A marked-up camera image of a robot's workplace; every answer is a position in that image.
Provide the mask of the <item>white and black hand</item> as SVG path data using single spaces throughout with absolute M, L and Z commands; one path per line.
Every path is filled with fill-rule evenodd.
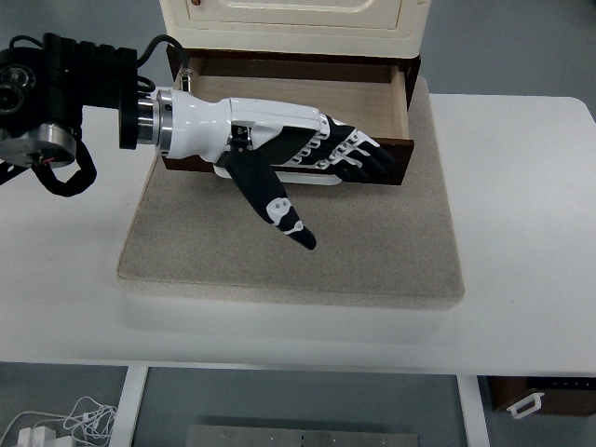
M 245 98 L 204 102 L 179 90 L 160 91 L 157 103 L 156 146 L 164 157 L 199 156 L 225 169 L 266 223 L 309 250 L 316 238 L 275 169 L 312 169 L 344 182 L 366 182 L 393 162 L 377 141 L 310 106 Z

